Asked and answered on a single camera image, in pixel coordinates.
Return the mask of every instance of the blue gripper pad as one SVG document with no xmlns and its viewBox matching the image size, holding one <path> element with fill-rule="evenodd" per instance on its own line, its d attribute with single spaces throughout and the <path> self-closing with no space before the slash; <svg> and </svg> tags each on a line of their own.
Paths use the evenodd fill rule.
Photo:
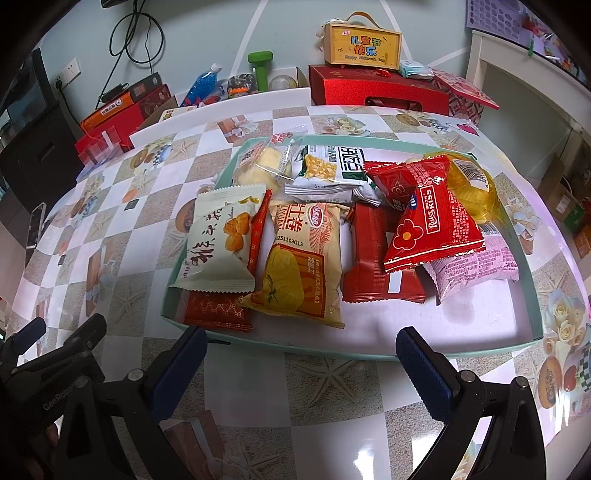
<svg viewBox="0 0 591 480">
<path fill-rule="evenodd" d="M 441 372 L 438 369 L 441 362 L 438 354 L 431 350 L 413 327 L 406 327 L 400 330 L 396 337 L 396 355 L 431 417 L 447 423 L 453 413 L 455 380 L 448 378 L 448 381 L 452 382 L 452 385 L 449 385 L 444 379 L 443 375 L 447 376 L 446 373 L 449 371 Z"/>
<path fill-rule="evenodd" d="M 187 332 L 171 348 L 173 351 L 183 342 L 152 389 L 151 415 L 155 421 L 169 419 L 173 415 L 207 353 L 207 332 L 204 329 L 196 329 L 188 338 L 186 335 Z"/>
</svg>

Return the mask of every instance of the plastic bottle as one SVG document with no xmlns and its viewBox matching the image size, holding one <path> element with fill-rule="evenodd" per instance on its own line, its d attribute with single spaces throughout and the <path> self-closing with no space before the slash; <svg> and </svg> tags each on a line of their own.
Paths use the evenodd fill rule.
<svg viewBox="0 0 591 480">
<path fill-rule="evenodd" d="M 207 72 L 199 75 L 180 106 L 199 105 L 203 102 L 215 88 L 217 74 L 221 69 L 221 65 L 214 63 Z"/>
</svg>

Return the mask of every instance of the patterned tablecloth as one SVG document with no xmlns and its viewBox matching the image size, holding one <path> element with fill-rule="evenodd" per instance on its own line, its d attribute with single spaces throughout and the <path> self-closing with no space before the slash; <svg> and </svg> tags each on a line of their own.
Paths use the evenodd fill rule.
<svg viewBox="0 0 591 480">
<path fill-rule="evenodd" d="M 169 348 L 181 332 L 159 312 L 186 235 L 177 214 L 213 187 L 213 177 L 245 140 L 296 125 L 306 125 L 311 134 L 398 138 L 474 153 L 495 179 L 527 254 L 545 337 L 524 351 L 454 364 L 487 381 L 528 378 L 546 443 L 587 413 L 588 300 L 570 251 L 535 190 L 470 122 L 388 108 L 313 106 L 239 116 L 162 138 L 92 172 L 66 196 L 67 205 L 51 221 L 21 280 L 8 333 L 36 315 L 48 326 L 25 357 L 60 346 L 92 311 L 103 313 L 108 324 L 94 350 L 108 381 L 145 368 Z M 211 410 L 213 420 L 204 410 Z M 217 425 L 206 437 L 223 458 L 220 472 L 256 480 L 405 479 L 442 427 L 397 362 L 233 345 L 209 346 L 174 420 L 163 427 L 197 416 Z M 466 472 L 485 432 L 483 421 Z M 129 444 L 128 435 L 122 443 Z M 137 454 L 130 455 L 137 474 L 147 478 Z"/>
</svg>

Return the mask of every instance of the box handle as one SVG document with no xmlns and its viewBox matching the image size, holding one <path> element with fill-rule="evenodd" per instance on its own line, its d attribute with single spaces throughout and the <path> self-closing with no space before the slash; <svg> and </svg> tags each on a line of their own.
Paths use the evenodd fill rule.
<svg viewBox="0 0 591 480">
<path fill-rule="evenodd" d="M 367 18 L 371 23 L 373 23 L 376 27 L 378 27 L 380 30 L 383 30 L 382 27 L 380 27 L 373 18 L 371 18 L 370 14 L 367 14 L 365 12 L 353 12 L 352 14 L 350 14 L 346 19 L 345 19 L 345 23 L 347 23 L 349 20 L 351 20 L 351 17 L 355 17 L 356 15 L 360 16 L 360 17 L 365 17 Z"/>
</svg>

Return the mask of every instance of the black cable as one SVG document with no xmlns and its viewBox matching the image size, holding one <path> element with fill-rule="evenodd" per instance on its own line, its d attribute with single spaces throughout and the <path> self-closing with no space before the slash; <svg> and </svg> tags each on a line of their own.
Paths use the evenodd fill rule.
<svg viewBox="0 0 591 480">
<path fill-rule="evenodd" d="M 56 89 L 57 89 L 58 92 L 60 92 L 61 97 L 64 99 L 64 104 L 66 106 L 66 109 L 68 110 L 68 113 L 70 114 L 70 116 L 72 117 L 72 119 L 78 125 L 79 122 L 78 122 L 78 120 L 76 120 L 76 117 L 72 113 L 72 110 L 70 110 L 70 105 L 68 105 L 68 100 L 66 100 L 66 96 L 64 95 L 64 91 L 61 89 L 61 87 L 62 87 L 61 80 L 56 81 Z"/>
<path fill-rule="evenodd" d="M 103 96 L 103 93 L 105 92 L 107 85 L 111 81 L 111 77 L 113 76 L 113 73 L 115 72 L 115 69 L 117 68 L 117 65 L 124 53 L 127 55 L 127 58 L 129 58 L 130 61 L 132 61 L 133 63 L 136 63 L 138 65 L 145 65 L 145 64 L 150 65 L 150 72 L 153 73 L 152 62 L 158 57 L 158 55 L 160 55 L 160 53 L 162 52 L 162 49 L 164 48 L 164 30 L 162 30 L 162 27 L 160 26 L 158 21 L 154 17 L 152 17 L 152 15 L 147 14 L 142 11 L 145 3 L 146 3 L 146 0 L 143 0 L 141 5 L 138 8 L 138 0 L 134 0 L 132 12 L 130 14 L 125 15 L 123 18 L 121 18 L 121 20 L 119 20 L 115 24 L 113 31 L 111 32 L 111 37 L 109 39 L 109 54 L 112 57 L 117 57 L 117 60 L 115 61 L 115 64 L 113 65 L 113 69 L 111 70 L 111 73 L 109 73 L 109 77 L 107 78 L 107 81 L 105 82 L 105 86 L 103 87 L 99 97 L 96 100 L 95 109 L 98 108 L 98 106 L 100 104 L 100 97 Z M 146 52 L 148 53 L 148 60 L 137 60 L 132 56 L 131 52 L 129 51 L 129 46 L 131 45 L 131 41 L 134 38 L 139 19 L 141 17 L 147 18 L 148 21 L 150 22 L 150 24 L 148 26 L 148 34 L 150 33 L 150 28 L 152 26 L 152 23 L 154 23 L 154 25 L 156 25 L 156 27 L 158 28 L 158 30 L 160 32 L 160 46 L 158 47 L 158 51 L 156 52 L 156 54 L 153 56 L 150 56 L 150 52 L 148 51 L 148 34 L 146 35 L 146 42 L 145 42 L 144 46 L 145 46 Z M 125 33 L 125 41 L 124 41 L 121 49 L 117 52 L 114 52 L 113 51 L 113 36 L 115 35 L 115 31 L 117 31 L 117 28 L 119 27 L 119 25 L 121 25 L 121 23 L 124 22 L 127 18 L 129 18 L 129 24 L 127 25 L 127 32 Z"/>
</svg>

